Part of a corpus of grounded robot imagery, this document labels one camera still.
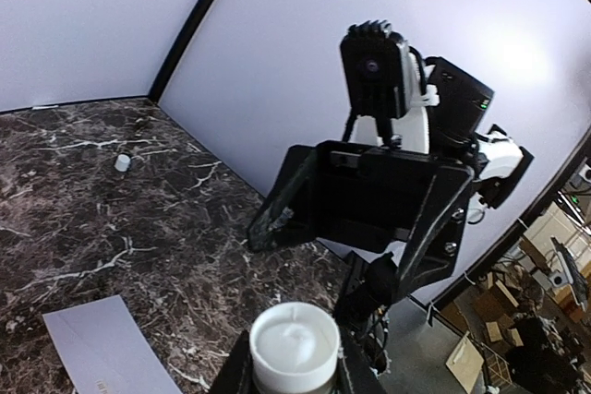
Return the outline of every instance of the small white object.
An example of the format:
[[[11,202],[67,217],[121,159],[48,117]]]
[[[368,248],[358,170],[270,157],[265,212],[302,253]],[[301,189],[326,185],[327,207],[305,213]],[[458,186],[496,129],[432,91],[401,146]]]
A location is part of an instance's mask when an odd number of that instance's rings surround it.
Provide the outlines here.
[[[115,161],[115,169],[121,173],[124,173],[129,169],[129,164],[131,163],[131,158],[126,154],[119,154],[117,156],[117,160]]]
[[[250,331],[255,384],[264,394],[328,394],[340,346],[328,313],[313,304],[277,304]]]

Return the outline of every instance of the white wall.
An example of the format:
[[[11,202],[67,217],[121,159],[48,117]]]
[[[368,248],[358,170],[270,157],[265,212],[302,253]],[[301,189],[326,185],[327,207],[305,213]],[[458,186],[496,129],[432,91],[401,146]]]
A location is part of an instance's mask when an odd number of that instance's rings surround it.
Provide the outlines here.
[[[339,43],[349,25],[374,18],[496,90],[482,129],[498,123],[536,156],[504,206],[467,229],[454,276],[462,275],[591,122],[586,0],[217,0],[162,107],[266,193],[289,146],[341,136],[348,99]],[[454,278],[419,297],[431,299]]]
[[[147,94],[196,0],[0,0],[0,111]]]

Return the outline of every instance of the white paper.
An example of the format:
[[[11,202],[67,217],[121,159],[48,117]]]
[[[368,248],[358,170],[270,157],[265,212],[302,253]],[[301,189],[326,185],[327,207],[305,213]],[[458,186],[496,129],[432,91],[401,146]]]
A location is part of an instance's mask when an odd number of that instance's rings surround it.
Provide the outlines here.
[[[182,394],[120,296],[43,320],[78,394]]]

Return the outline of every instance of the black marble table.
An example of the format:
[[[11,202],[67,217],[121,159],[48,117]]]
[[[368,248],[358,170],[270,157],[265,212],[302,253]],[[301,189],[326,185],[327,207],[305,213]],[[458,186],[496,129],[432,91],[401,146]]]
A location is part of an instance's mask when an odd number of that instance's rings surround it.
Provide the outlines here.
[[[263,309],[330,309],[332,253],[245,249],[260,201],[146,100],[0,115],[0,392],[72,394],[42,314],[109,295],[185,393],[207,392]]]

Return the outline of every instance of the white cap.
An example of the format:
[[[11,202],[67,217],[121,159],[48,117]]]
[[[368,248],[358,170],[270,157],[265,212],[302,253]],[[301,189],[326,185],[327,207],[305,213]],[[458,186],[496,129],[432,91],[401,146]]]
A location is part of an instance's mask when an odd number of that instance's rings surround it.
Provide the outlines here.
[[[265,393],[329,392],[341,346],[334,319],[313,304],[278,304],[250,331],[254,379]]]
[[[124,173],[129,169],[129,164],[131,163],[131,158],[126,154],[119,154],[117,156],[117,160],[115,161],[115,169],[121,173]]]

